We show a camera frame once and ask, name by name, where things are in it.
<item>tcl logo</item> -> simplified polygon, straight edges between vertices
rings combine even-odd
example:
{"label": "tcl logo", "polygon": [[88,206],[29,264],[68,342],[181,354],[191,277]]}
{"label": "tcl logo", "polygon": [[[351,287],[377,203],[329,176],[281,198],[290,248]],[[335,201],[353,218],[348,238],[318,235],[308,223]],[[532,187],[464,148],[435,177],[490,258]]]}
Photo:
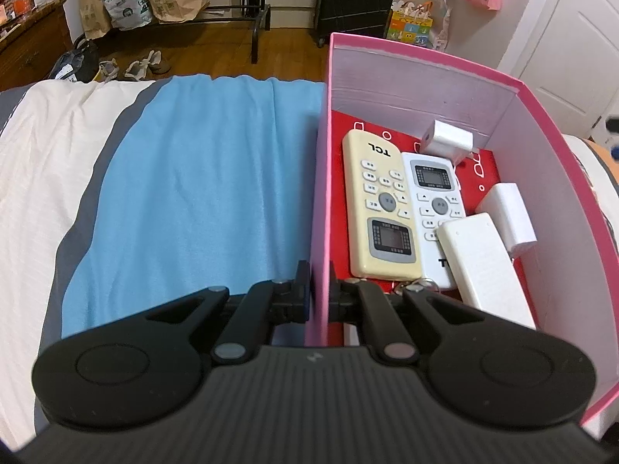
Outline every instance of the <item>tcl logo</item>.
{"label": "tcl logo", "polygon": [[377,145],[373,145],[372,143],[368,143],[371,147],[372,150],[375,151],[376,153],[380,153],[381,155],[385,155],[386,157],[391,157],[391,155],[389,155],[389,152]]}

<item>pink box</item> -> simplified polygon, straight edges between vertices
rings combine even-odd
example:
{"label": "pink box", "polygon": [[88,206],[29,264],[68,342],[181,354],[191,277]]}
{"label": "pink box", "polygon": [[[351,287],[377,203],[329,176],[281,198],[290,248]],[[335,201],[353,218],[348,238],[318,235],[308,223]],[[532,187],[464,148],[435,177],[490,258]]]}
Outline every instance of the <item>pink box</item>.
{"label": "pink box", "polygon": [[583,422],[617,398],[619,259],[578,162],[527,86],[441,52],[334,33],[326,97],[316,154],[316,300],[307,345],[327,344],[331,111],[418,138],[438,119],[471,130],[476,147],[493,151],[501,179],[518,184],[538,237],[521,261],[540,327],[583,349],[597,370]]}

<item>bed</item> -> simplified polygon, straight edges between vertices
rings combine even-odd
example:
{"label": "bed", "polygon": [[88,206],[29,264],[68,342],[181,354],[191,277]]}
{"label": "bed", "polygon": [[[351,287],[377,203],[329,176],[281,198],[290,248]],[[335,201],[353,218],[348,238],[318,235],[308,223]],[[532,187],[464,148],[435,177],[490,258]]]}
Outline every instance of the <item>bed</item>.
{"label": "bed", "polygon": [[[204,75],[0,92],[0,438],[45,424],[30,371],[67,335],[310,254],[324,85]],[[301,344],[302,330],[277,340]]]}

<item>colorful gift bag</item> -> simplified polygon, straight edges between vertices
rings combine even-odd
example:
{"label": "colorful gift bag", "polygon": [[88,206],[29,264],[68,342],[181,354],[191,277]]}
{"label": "colorful gift bag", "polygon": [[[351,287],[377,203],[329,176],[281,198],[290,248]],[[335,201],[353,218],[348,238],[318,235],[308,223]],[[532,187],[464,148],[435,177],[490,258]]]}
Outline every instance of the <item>colorful gift bag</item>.
{"label": "colorful gift bag", "polygon": [[432,19],[420,17],[419,13],[429,13],[432,2],[426,2],[420,12],[411,12],[410,2],[400,5],[394,3],[392,7],[391,22],[387,30],[387,40],[404,42],[426,47],[428,45],[429,30],[432,27]]}

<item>black bag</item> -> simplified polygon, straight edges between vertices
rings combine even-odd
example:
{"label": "black bag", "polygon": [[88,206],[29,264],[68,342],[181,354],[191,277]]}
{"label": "black bag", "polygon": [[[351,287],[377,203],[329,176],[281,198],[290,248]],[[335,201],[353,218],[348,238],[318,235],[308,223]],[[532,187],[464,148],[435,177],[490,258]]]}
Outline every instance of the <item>black bag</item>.
{"label": "black bag", "polygon": [[90,82],[99,72],[99,51],[92,40],[80,38],[75,49],[58,58],[48,79]]}

